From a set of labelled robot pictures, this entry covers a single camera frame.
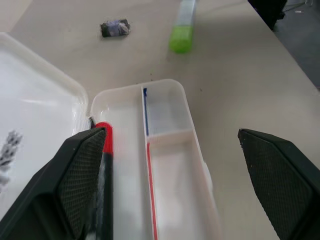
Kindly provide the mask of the black object at table edge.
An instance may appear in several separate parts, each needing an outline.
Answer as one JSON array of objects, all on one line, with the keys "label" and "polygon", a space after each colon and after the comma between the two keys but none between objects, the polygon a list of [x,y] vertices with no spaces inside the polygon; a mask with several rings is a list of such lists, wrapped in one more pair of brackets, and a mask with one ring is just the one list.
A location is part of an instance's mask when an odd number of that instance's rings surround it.
[{"label": "black object at table edge", "polygon": [[288,0],[247,0],[266,25],[273,30],[278,20],[285,17],[284,7]]}]

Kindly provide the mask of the red capped black marker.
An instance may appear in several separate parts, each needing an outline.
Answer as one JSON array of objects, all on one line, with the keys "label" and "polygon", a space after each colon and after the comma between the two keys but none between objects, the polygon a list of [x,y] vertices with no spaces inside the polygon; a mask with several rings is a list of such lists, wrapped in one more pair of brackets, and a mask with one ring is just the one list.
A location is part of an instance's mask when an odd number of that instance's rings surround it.
[{"label": "red capped black marker", "polygon": [[96,197],[96,240],[114,239],[114,188],[113,188],[113,127],[99,122],[97,128],[104,128],[106,137],[98,175]]}]

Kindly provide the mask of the small dark eraser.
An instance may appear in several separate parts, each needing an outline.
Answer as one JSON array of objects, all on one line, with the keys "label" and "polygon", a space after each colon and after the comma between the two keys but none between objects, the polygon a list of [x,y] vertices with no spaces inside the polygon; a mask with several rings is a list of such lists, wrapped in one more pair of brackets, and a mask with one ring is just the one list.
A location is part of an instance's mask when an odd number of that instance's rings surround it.
[{"label": "small dark eraser", "polygon": [[130,31],[131,25],[126,18],[108,20],[100,24],[100,32],[103,38],[125,36]]}]

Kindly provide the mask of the green capped white marker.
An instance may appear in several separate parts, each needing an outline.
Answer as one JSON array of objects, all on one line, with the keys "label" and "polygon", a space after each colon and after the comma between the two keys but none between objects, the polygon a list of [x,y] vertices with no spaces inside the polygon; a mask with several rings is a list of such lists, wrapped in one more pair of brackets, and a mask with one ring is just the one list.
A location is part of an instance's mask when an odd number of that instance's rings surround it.
[{"label": "green capped white marker", "polygon": [[169,39],[169,48],[174,53],[185,54],[192,48],[196,3],[197,0],[180,2]]}]

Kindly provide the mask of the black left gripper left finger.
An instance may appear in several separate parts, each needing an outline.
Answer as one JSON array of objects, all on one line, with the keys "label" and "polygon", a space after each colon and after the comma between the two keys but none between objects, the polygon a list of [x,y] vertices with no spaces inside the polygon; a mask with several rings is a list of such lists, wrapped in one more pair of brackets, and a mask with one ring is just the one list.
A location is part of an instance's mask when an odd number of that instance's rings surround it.
[{"label": "black left gripper left finger", "polygon": [[0,240],[82,240],[106,130],[67,138],[0,220]]}]

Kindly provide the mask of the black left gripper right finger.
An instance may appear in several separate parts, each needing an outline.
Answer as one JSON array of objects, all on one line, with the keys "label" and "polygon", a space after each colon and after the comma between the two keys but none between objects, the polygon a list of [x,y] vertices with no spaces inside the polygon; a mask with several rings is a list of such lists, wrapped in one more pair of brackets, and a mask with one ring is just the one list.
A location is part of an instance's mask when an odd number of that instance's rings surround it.
[{"label": "black left gripper right finger", "polygon": [[250,180],[280,240],[320,240],[320,170],[290,141],[240,129]]}]

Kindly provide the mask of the white plastic pencil case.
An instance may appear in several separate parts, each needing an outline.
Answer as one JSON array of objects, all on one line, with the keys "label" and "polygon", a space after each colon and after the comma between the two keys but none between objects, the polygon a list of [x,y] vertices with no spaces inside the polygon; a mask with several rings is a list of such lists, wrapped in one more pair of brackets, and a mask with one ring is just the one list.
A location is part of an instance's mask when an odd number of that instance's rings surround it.
[{"label": "white plastic pencil case", "polygon": [[[213,185],[182,85],[85,89],[0,33],[0,221],[64,141],[113,128],[113,240],[223,240]],[[97,186],[82,240],[97,240]]]}]

